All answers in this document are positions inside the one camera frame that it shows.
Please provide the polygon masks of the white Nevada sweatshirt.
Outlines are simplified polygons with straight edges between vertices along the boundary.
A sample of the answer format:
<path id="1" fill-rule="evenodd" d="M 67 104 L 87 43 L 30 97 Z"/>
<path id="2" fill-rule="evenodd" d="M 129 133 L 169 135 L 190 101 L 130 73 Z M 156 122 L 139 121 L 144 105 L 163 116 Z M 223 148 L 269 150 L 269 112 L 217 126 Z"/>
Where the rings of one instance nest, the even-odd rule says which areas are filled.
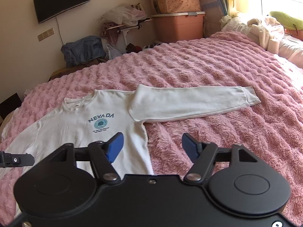
<path id="1" fill-rule="evenodd" d="M 95 90 L 63 103 L 24 129 L 7 147 L 11 154 L 31 154 L 40 162 L 61 145 L 76 148 L 124 136 L 113 167 L 125 174 L 152 175 L 147 122 L 176 121 L 233 112 L 260 103 L 252 87 L 153 88 Z"/>

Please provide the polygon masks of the blue clothes bag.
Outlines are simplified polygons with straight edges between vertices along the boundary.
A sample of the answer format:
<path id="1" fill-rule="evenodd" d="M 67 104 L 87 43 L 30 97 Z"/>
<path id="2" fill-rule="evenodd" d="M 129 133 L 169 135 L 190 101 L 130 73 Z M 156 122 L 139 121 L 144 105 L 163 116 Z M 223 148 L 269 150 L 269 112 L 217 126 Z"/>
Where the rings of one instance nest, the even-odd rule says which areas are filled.
<path id="1" fill-rule="evenodd" d="M 66 68 L 88 63 L 96 58 L 105 58 L 102 40 L 98 36 L 87 36 L 61 47 Z"/>

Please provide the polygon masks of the pink fluffy blanket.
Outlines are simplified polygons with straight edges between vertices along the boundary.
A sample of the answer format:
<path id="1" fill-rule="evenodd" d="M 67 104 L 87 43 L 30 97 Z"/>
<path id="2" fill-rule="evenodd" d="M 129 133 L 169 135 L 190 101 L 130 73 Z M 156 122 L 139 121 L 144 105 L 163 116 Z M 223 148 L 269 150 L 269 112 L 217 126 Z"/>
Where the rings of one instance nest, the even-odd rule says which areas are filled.
<path id="1" fill-rule="evenodd" d="M 283 213 L 294 224 L 302 224 L 302 69 L 237 32 L 161 44 L 40 84 L 7 124 L 1 150 L 65 97 L 83 97 L 95 89 L 133 91 L 139 84 L 253 87 L 261 100 L 254 107 L 146 124 L 152 168 L 156 174 L 185 174 L 191 166 L 181 148 L 185 132 L 222 147 L 241 143 L 288 180 L 292 195 Z"/>

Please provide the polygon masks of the small white plastic bag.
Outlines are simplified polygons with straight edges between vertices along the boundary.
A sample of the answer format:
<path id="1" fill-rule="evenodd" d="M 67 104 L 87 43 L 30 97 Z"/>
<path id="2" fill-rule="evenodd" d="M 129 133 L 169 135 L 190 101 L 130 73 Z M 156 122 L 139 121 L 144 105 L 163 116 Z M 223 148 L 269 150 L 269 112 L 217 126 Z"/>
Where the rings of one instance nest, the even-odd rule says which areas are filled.
<path id="1" fill-rule="evenodd" d="M 112 60 L 116 57 L 122 56 L 123 54 L 116 48 L 114 48 L 111 44 L 106 45 L 108 49 L 108 59 Z"/>

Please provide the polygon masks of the white folding side table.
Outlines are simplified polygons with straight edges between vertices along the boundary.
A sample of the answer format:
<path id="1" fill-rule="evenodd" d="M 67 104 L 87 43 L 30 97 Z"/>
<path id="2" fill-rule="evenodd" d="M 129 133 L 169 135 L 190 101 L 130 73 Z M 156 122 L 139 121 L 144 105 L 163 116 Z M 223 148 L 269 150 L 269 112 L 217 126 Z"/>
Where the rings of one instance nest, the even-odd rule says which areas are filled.
<path id="1" fill-rule="evenodd" d="M 109 27 L 106 29 L 106 32 L 114 30 L 118 35 L 122 35 L 124 46 L 127 49 L 128 46 L 127 34 L 129 33 L 129 31 L 140 30 L 142 28 L 142 25 L 147 22 L 152 22 L 152 19 L 147 18 L 144 20 L 140 20 L 135 26 L 117 25 L 117 26 Z"/>

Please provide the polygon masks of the brown plastic storage bin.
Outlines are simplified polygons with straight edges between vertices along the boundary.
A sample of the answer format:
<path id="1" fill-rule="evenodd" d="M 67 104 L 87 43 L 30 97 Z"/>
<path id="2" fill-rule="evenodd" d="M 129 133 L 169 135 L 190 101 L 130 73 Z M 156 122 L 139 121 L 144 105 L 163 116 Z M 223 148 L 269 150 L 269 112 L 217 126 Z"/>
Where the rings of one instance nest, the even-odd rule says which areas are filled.
<path id="1" fill-rule="evenodd" d="M 157 39 L 163 43 L 203 38 L 205 12 L 182 12 L 152 16 Z"/>

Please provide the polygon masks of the translucent plastic bag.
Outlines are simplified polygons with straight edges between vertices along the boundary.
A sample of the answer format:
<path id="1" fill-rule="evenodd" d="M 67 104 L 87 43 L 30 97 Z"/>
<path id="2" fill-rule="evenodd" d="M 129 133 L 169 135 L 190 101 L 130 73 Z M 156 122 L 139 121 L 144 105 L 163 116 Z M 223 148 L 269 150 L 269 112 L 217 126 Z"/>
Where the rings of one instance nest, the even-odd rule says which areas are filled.
<path id="1" fill-rule="evenodd" d="M 117 25 L 135 26 L 139 21 L 147 19 L 145 11 L 134 7 L 116 7 L 101 16 L 101 24 L 112 22 Z"/>

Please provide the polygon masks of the blue striped bundle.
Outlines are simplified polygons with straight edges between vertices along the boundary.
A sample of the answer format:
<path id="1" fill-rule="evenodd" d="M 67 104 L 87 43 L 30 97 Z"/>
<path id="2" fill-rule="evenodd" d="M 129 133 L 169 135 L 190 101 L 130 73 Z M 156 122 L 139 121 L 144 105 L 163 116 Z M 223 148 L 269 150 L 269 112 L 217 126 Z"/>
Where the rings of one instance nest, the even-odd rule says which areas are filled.
<path id="1" fill-rule="evenodd" d="M 227 15 L 226 0 L 199 0 L 200 8 L 205 12 L 203 19 L 203 36 L 210 37 L 221 31 L 220 20 Z"/>

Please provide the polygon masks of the green plush toy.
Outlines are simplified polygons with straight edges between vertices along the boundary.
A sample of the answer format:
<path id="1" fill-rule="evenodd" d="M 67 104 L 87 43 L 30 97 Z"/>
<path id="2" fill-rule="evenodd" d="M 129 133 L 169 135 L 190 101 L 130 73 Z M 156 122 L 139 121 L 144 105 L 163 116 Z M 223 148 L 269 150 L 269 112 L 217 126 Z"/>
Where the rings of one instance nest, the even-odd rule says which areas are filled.
<path id="1" fill-rule="evenodd" d="M 271 11 L 270 16 L 276 18 L 276 20 L 280 22 L 285 29 L 302 30 L 302 19 L 291 17 L 290 15 L 279 11 Z"/>

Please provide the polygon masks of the patterned beige fabric box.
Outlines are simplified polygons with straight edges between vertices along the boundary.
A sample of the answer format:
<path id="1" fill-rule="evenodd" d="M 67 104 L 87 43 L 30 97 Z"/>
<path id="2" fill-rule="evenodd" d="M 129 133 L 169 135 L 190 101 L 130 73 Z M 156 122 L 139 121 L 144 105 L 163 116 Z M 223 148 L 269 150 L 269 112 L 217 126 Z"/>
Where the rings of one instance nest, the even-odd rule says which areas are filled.
<path id="1" fill-rule="evenodd" d="M 152 14 L 200 12 L 199 0 L 151 0 Z"/>

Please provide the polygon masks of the wall power sockets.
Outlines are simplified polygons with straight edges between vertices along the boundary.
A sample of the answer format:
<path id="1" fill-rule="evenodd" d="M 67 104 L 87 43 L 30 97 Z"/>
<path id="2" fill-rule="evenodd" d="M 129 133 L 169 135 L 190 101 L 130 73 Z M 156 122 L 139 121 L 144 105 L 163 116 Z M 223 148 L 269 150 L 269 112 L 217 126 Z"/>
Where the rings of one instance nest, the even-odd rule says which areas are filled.
<path id="1" fill-rule="evenodd" d="M 46 38 L 48 38 L 49 36 L 52 36 L 52 35 L 54 35 L 54 29 L 53 28 L 39 34 L 37 36 L 37 38 L 38 38 L 38 41 L 40 42 L 40 41 L 42 41 L 42 40 L 44 40 L 44 39 L 46 39 Z"/>

